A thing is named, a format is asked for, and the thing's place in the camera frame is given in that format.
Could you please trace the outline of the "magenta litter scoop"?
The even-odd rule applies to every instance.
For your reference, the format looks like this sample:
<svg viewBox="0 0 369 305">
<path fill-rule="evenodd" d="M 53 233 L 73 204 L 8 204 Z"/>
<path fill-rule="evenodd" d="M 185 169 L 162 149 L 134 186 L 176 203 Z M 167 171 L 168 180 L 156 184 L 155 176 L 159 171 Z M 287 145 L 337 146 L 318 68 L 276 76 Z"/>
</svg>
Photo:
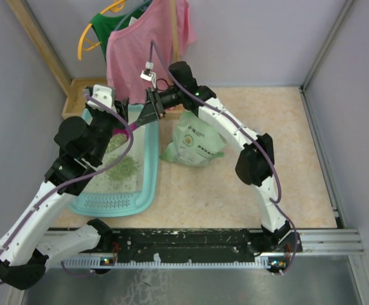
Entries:
<svg viewBox="0 0 369 305">
<path fill-rule="evenodd" d="M 124 135 L 126 137 L 126 140 L 129 140 L 131 138 L 131 134 L 138 128 L 137 123 L 133 122 L 132 124 L 128 125 L 128 129 L 115 129 L 112 133 L 112 136 L 117 135 Z"/>
</svg>

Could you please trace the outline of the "green cat litter bag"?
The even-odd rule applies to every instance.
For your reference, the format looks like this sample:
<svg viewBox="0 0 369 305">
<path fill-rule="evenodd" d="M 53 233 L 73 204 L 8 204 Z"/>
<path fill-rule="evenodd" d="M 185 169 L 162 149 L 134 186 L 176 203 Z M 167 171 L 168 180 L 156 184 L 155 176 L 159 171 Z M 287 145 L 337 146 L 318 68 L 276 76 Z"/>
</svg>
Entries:
<svg viewBox="0 0 369 305">
<path fill-rule="evenodd" d="M 204 167 L 224 156 L 226 140 L 212 125 L 192 112 L 183 112 L 173 129 L 172 141 L 160 155 L 161 160 L 191 167 Z"/>
</svg>

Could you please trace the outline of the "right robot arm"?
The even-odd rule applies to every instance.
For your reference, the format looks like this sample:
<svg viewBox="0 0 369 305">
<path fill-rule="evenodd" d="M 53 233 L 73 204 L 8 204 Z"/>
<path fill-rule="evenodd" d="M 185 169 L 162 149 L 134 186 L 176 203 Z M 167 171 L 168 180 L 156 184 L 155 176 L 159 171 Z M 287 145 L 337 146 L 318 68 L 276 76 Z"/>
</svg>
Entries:
<svg viewBox="0 0 369 305">
<path fill-rule="evenodd" d="M 135 126 L 160 120 L 168 108 L 183 105 L 202 121 L 210 124 L 239 154 L 235 166 L 238 178 L 257 192 L 263 245 L 260 252 L 284 250 L 294 255 L 300 246 L 299 234 L 292 220 L 279 206 L 282 197 L 279 175 L 274 167 L 272 137 L 251 130 L 226 109 L 216 93 L 198 85 L 190 66 L 176 62 L 168 68 L 173 84 L 159 92 L 148 89 L 144 108 Z"/>
</svg>

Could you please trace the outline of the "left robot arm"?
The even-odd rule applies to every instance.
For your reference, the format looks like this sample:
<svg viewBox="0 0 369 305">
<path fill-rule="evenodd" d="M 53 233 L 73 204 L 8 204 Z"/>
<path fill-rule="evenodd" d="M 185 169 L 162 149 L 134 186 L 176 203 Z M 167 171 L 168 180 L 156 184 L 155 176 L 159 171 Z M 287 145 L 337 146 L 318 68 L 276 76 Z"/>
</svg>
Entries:
<svg viewBox="0 0 369 305">
<path fill-rule="evenodd" d="M 78 197 L 89 181 L 121 161 L 99 169 L 115 131 L 126 134 L 133 144 L 128 124 L 128 103 L 106 97 L 87 97 L 92 121 L 80 116 L 67 118 L 55 135 L 60 148 L 58 158 L 46 172 L 38 192 L 14 223 L 0 238 L 0 285 L 26 290 L 35 285 L 52 267 L 87 250 L 108 251 L 113 244 L 112 229 L 99 219 L 51 242 L 42 237 L 62 210 Z"/>
</svg>

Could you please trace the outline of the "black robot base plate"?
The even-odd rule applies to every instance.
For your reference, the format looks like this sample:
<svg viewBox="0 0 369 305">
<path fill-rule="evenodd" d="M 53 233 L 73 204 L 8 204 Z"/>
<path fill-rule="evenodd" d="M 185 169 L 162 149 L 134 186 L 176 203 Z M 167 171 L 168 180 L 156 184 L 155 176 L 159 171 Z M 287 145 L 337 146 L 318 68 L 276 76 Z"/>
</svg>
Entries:
<svg viewBox="0 0 369 305">
<path fill-rule="evenodd" d="M 302 251 L 293 231 L 276 244 L 261 229 L 115 229 L 110 242 L 83 254 L 111 254 L 120 263 L 254 262 L 266 252 L 291 257 Z"/>
</svg>

